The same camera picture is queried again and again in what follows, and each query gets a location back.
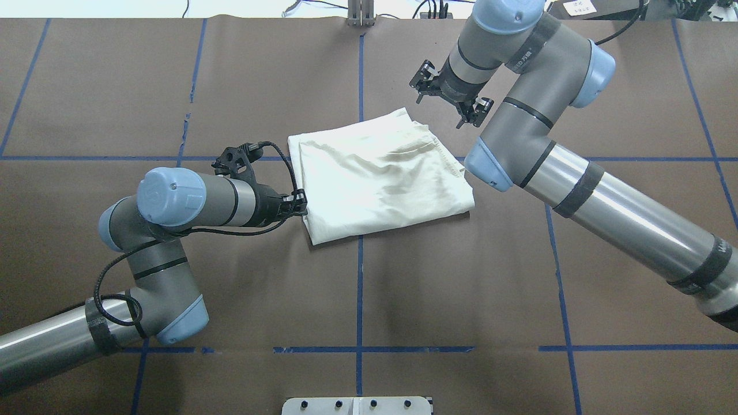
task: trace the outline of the robotic arm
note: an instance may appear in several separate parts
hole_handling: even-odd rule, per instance
[[[100,236],[112,250],[125,254],[106,267],[94,297],[83,306],[0,336],[0,394],[152,335],[168,345],[202,330],[209,320],[207,310],[179,239],[195,232],[257,235],[290,216],[307,214],[305,192],[297,189],[292,167],[276,146],[290,170],[294,191],[279,194],[256,182],[251,162],[261,157],[265,145],[274,146],[262,142],[226,148],[213,163],[215,176],[185,168],[155,168],[145,175],[135,196],[106,210],[98,224]],[[274,222],[255,233],[193,229],[265,227]],[[136,286],[100,296],[105,271],[123,259],[128,260]]]
[[[410,81],[480,126],[492,102],[479,98],[497,68],[520,74],[466,157],[499,191],[520,186],[565,218],[691,295],[712,320],[738,332],[738,258],[715,236],[548,137],[567,106],[582,108],[610,82],[615,61],[543,10],[543,0],[478,0],[443,68],[425,61]]]

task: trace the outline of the folded white towel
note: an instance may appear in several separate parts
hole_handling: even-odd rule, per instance
[[[398,109],[374,120],[289,138],[313,244],[417,224],[474,207],[464,167]]]

